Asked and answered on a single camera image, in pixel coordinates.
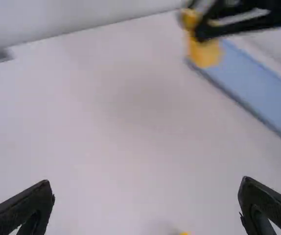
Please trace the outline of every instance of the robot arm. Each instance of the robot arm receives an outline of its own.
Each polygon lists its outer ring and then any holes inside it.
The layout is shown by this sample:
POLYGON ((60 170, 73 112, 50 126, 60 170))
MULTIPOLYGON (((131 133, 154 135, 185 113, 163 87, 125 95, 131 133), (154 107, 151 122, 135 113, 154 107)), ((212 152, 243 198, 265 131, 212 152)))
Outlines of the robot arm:
MULTIPOLYGON (((198 2, 199 0, 192 0, 187 8, 194 9, 198 2)), ((239 0, 232 5, 227 0, 216 0, 194 28, 194 35, 202 43, 221 36, 277 27, 281 27, 281 0, 239 0), (256 8, 267 10, 268 13, 226 25, 209 24, 209 20, 237 16, 256 8)))

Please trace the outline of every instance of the white surface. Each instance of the white surface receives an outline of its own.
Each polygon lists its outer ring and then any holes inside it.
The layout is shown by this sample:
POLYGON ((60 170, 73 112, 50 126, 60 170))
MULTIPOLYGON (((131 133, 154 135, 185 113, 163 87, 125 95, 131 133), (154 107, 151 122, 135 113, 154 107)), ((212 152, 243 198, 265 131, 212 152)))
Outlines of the white surface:
POLYGON ((245 234, 249 175, 281 193, 281 139, 183 62, 174 13, 12 48, 0 202, 49 179, 48 235, 245 234))
POLYGON ((175 9, 181 0, 0 0, 0 47, 175 9))

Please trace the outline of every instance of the blue edge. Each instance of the blue edge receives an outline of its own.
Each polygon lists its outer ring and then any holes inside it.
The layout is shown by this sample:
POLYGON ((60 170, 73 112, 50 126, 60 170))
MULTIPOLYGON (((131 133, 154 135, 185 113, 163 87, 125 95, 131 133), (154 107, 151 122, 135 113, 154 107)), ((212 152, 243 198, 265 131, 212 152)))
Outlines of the blue edge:
POLYGON ((281 136, 281 77, 223 40, 223 60, 200 69, 187 63, 281 136))

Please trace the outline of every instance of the yellow object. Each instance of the yellow object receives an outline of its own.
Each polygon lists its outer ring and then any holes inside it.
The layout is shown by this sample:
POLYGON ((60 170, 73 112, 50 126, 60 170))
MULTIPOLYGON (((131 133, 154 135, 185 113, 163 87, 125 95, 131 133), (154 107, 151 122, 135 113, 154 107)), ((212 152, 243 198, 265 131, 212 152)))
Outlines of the yellow object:
POLYGON ((217 65, 222 58, 222 49, 219 41, 212 39, 200 43, 194 37, 193 30, 200 19, 198 13, 191 9, 183 9, 182 19, 188 44, 188 55, 191 61, 201 68, 217 65))

